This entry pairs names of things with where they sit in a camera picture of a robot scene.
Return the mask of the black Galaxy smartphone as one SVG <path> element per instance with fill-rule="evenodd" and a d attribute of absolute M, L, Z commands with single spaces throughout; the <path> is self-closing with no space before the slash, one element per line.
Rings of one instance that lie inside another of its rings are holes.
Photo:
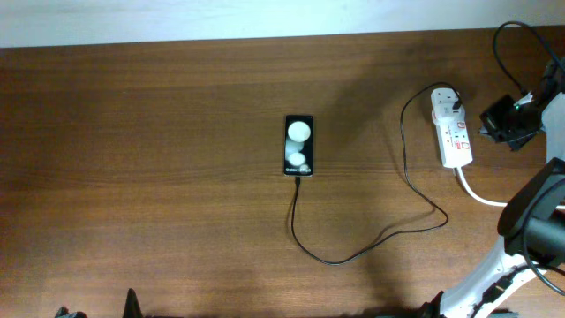
<path fill-rule="evenodd" d="M 283 145 L 283 174 L 289 177 L 311 177 L 314 173 L 313 116 L 287 115 Z"/>

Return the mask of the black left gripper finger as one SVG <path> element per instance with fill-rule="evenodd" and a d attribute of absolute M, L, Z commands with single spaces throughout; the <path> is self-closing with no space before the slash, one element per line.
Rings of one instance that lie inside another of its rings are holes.
<path fill-rule="evenodd" d="M 124 304 L 123 318 L 144 318 L 141 312 L 136 292 L 129 288 Z"/>
<path fill-rule="evenodd" d="M 67 307 L 60 307 L 55 318 L 87 318 L 87 315 L 81 311 L 71 312 Z"/>

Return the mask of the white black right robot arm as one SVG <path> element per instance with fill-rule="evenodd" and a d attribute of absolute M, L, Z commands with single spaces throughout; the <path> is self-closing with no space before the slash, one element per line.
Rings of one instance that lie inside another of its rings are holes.
<path fill-rule="evenodd" d="M 564 61 L 547 63 L 534 91 L 509 95 L 480 114 L 480 133 L 519 150 L 546 135 L 546 163 L 512 199 L 500 203 L 498 238 L 457 286 L 439 292 L 420 317 L 487 317 L 524 284 L 564 263 Z"/>

